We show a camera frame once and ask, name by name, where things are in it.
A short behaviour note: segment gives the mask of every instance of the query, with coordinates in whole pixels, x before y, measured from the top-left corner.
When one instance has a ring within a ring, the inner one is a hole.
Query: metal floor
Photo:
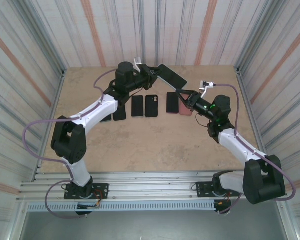
[[[207,210],[110,211],[65,220],[47,212],[28,212],[21,239],[285,240],[287,237],[274,201],[251,205],[243,199],[229,215],[221,216]]]

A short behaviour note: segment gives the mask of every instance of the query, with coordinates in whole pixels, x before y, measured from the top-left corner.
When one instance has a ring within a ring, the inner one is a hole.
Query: mounting plate
[[[71,199],[71,200],[75,200],[75,199],[97,199],[96,195],[99,198],[102,199],[107,199],[108,198],[108,194],[109,194],[109,184],[108,183],[93,183],[92,184],[92,191],[95,189],[98,189],[102,192],[102,197],[100,196],[100,192],[96,191],[96,195],[94,195],[93,193],[91,193],[91,195],[87,198],[83,198],[81,196],[78,195],[78,192],[75,191],[75,188],[73,187],[72,184],[65,184],[65,192],[64,192],[64,199]]]
[[[195,183],[196,194],[198,198],[225,197],[230,192],[230,197],[239,197],[240,193],[232,190],[224,190],[224,193],[218,195],[214,191],[214,185],[211,181],[199,181]]]

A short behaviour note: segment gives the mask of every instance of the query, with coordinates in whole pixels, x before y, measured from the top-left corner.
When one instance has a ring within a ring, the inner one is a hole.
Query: corrugated metal wall
[[[27,0],[68,67],[234,65],[267,0]]]
[[[288,204],[300,226],[300,0],[281,3],[240,69],[267,152],[296,184]]]
[[[21,182],[32,180],[37,160],[22,143],[26,124],[47,119],[61,72],[43,52],[19,5],[0,1],[0,238],[10,220]],[[28,144],[39,151],[45,125],[31,128]]]

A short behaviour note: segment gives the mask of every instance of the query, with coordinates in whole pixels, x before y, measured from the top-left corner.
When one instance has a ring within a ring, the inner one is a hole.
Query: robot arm
[[[122,62],[115,71],[115,80],[104,91],[103,100],[99,98],[83,111],[71,116],[77,120],[57,122],[54,128],[51,148],[67,163],[72,171],[72,185],[81,198],[88,198],[92,194],[93,180],[87,171],[84,155],[87,151],[86,135],[102,119],[124,106],[130,98],[130,92],[144,88],[148,90],[156,82],[159,69],[148,67],[135,60],[135,68],[130,62]]]
[[[284,178],[281,173],[260,158],[265,157],[281,169],[280,160],[275,156],[267,156],[246,141],[229,121],[230,98],[224,95],[217,96],[213,103],[203,99],[208,88],[213,88],[213,82],[201,82],[203,92],[177,89],[178,96],[183,104],[192,112],[209,119],[208,134],[218,144],[227,148],[244,166],[243,172],[224,171],[213,176],[214,192],[225,194],[226,190],[242,193],[252,204],[282,197],[286,194]]]

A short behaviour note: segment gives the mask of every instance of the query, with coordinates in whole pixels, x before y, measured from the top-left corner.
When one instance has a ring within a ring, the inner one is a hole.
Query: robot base
[[[109,193],[108,183],[91,183],[85,187],[77,186],[74,183],[65,184],[64,199],[107,199]]]
[[[196,182],[195,185],[198,198],[226,197],[228,193],[230,193],[230,197],[238,197],[240,195],[239,192],[232,190],[219,188],[218,191],[216,191],[212,181],[199,181]]]

